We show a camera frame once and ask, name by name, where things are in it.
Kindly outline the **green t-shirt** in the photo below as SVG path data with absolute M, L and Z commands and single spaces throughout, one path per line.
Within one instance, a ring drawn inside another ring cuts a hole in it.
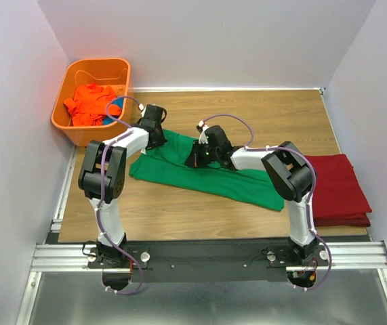
M 170 130 L 164 130 L 164 135 L 167 139 L 164 146 L 146 151 L 131 164 L 131 177 L 282 211 L 284 200 L 266 172 L 230 171 L 216 162 L 206 168 L 187 167 L 184 162 L 194 139 Z

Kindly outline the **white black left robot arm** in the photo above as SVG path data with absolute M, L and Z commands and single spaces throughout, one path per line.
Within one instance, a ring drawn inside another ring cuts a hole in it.
M 88 255 L 90 262 L 120 267 L 129 258 L 118 202 L 125 185 L 126 162 L 132 154 L 167 141 L 162 128 L 166 109 L 152 104 L 140 104 L 139 109 L 140 119 L 125 132 L 103 141 L 92 140 L 86 147 L 78 184 L 94 210 L 99 230 L 96 248 Z

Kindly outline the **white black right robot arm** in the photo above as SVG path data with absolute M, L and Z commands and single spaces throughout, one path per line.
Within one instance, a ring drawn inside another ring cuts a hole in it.
M 233 146 L 219 125 L 208 126 L 200 122 L 197 129 L 200 136 L 193 142 L 184 164 L 205 168 L 218 163 L 231 171 L 266 172 L 274 189 L 287 204 L 290 222 L 287 259 L 296 265 L 311 260 L 319 245 L 311 206 L 316 173 L 306 157 L 290 141 L 267 148 Z

